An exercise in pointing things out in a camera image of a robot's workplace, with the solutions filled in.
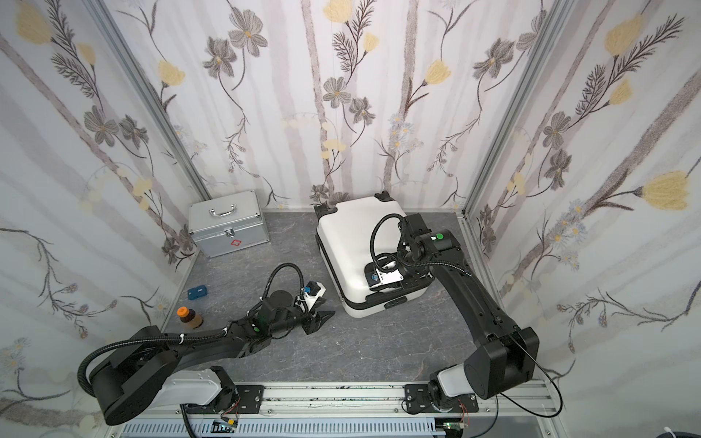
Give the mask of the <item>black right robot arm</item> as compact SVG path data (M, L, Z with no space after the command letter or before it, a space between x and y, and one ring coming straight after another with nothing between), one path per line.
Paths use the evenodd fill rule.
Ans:
M400 232L394 253L375 251L383 224L395 219ZM430 403L447 409L463 395L483 400L503 396L534 377L540 339L533 328L520 328L491 297L469 267L458 239L447 229L430 230L418 214L385 215L374 226L370 255L375 267L389 272L389 263L407 274L428 273L441 283L467 323L476 350L461 365L440 370L428 383Z

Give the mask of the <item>small blue box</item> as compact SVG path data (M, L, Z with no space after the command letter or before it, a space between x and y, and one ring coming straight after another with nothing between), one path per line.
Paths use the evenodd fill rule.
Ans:
M206 297L208 295L208 288L205 285L201 285L194 288L189 288L187 290L187 298L189 300L200 299L201 297Z

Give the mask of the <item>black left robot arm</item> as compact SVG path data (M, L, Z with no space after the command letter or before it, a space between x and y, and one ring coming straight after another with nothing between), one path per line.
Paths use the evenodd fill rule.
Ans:
M271 288L285 268L297 274L294 293ZM157 403L177 404L184 415L242 414L246 395L217 361L256 354L295 328L317 332L335 314L323 309L325 291L323 284L305 281L297 265L281 264L244 317L201 334L142 328L87 355L78 365L78 385L98 401L108 425L127 423Z

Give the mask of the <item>white hard-shell suitcase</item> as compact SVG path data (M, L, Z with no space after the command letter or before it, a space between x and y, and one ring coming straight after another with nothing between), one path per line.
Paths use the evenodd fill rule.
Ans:
M314 207L318 219L316 241L345 311L362 319L417 299L427 288L385 288L372 291L364 268L372 262L370 241L372 230L387 215L405 212L389 193L340 202L335 206ZM389 220L378 231L374 247L376 258L384 265L392 260L383 253L394 254L400 240L397 222Z

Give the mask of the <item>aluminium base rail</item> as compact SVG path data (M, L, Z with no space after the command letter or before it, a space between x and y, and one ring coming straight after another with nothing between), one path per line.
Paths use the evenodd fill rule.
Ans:
M111 426L107 437L192 437L192 420L235 425L242 419L430 418L436 437L564 437L559 404L542 381L481 400L463 395L447 409L430 403L427 383L244 383L246 412L182 414L178 407L151 408Z

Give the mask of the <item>brown bottle orange cap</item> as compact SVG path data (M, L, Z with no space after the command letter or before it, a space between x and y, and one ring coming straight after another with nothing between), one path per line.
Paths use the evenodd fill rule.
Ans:
M204 323L203 317L188 307L178 308L176 315L186 327L192 330L200 328Z

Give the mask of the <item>silver aluminium first-aid case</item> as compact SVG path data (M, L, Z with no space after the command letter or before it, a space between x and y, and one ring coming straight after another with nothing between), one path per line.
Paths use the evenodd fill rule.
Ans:
M193 204L187 230L197 248L210 258L270 242L253 190Z

